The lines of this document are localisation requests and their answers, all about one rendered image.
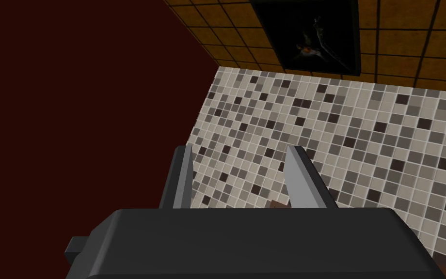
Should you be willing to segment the dark framed wall picture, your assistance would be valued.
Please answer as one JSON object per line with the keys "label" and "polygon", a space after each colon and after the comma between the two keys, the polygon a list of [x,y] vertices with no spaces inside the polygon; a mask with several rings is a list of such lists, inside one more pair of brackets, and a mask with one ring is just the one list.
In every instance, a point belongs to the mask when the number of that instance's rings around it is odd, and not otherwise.
{"label": "dark framed wall picture", "polygon": [[361,74],[358,0],[250,0],[285,70]]}

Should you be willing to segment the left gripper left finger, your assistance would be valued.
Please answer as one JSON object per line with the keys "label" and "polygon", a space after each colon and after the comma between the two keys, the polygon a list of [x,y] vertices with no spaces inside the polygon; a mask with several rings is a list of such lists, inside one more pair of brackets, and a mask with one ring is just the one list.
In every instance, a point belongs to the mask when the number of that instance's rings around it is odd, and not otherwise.
{"label": "left gripper left finger", "polygon": [[160,209],[188,209],[193,184],[192,146],[176,147],[160,200]]}

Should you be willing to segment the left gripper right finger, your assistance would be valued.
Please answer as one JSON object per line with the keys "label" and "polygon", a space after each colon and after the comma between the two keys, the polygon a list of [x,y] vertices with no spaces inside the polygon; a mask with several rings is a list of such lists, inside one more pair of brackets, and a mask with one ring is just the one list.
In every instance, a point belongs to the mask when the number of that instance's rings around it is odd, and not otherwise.
{"label": "left gripper right finger", "polygon": [[292,208],[338,208],[303,147],[287,147],[284,180]]}

